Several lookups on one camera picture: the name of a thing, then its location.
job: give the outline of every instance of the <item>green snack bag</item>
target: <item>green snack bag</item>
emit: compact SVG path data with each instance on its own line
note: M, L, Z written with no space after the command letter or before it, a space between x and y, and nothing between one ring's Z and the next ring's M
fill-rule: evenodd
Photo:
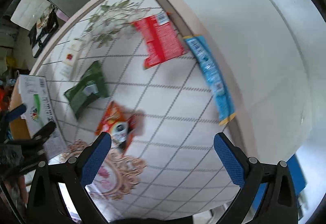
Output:
M77 119L89 104L100 97L109 96L98 60L85 71L78 84L67 90L64 95Z

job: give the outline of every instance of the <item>white grid tablecloth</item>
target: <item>white grid tablecloth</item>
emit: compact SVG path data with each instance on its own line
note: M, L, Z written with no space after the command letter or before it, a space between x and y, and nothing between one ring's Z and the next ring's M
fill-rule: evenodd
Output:
M90 16L102 4L122 1L106 0L79 20L37 72L47 79L55 115L68 144L95 140L94 131L111 100L144 113L143 134L133 139L126 156L139 157L145 167L128 194L121 199L94 199L96 205L108 220L175 219L232 200L239 188L231 183L213 148L213 137L223 127L218 125L214 99L191 53L143 70L146 43L140 33L132 37L122 33L109 46L86 47L72 81L64 81L60 75L63 50L85 33ZM148 15L162 11L155 0L131 1L141 3L141 9L151 8ZM102 65L110 97L89 105L77 121L64 92L96 60Z

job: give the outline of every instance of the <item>metal bolt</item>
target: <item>metal bolt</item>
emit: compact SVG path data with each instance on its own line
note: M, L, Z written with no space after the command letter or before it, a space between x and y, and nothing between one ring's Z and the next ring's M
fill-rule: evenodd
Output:
M69 163L75 163L76 161L77 161L76 157L70 157L68 160Z
M249 162L255 164L255 163L257 163L257 159L255 157L250 157Z
M282 167L286 167L287 166L287 164L286 164L286 162L285 161L280 161L280 165L282 166Z
M44 167L45 166L45 161L39 162L39 167Z

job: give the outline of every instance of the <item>blue snack package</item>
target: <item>blue snack package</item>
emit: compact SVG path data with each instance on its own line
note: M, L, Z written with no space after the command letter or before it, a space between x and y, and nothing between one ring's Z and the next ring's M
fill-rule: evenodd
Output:
M219 125L225 125L235 117L234 104L209 46L203 36L186 36L184 40L195 55L213 93L218 109Z

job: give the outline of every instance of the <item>blue gripper pad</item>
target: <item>blue gripper pad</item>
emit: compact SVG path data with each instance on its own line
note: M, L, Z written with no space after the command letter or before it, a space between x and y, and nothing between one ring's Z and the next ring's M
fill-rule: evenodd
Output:
M105 133L104 137L102 138L100 143L98 143L98 145L95 147L92 154L89 156L88 160L85 162L84 166L81 169L82 172L80 176L80 183L83 187L93 182L105 157L111 149L111 144L112 141L110 134Z
M242 188L245 184L243 167L219 134L214 137L214 149L226 168L232 183Z

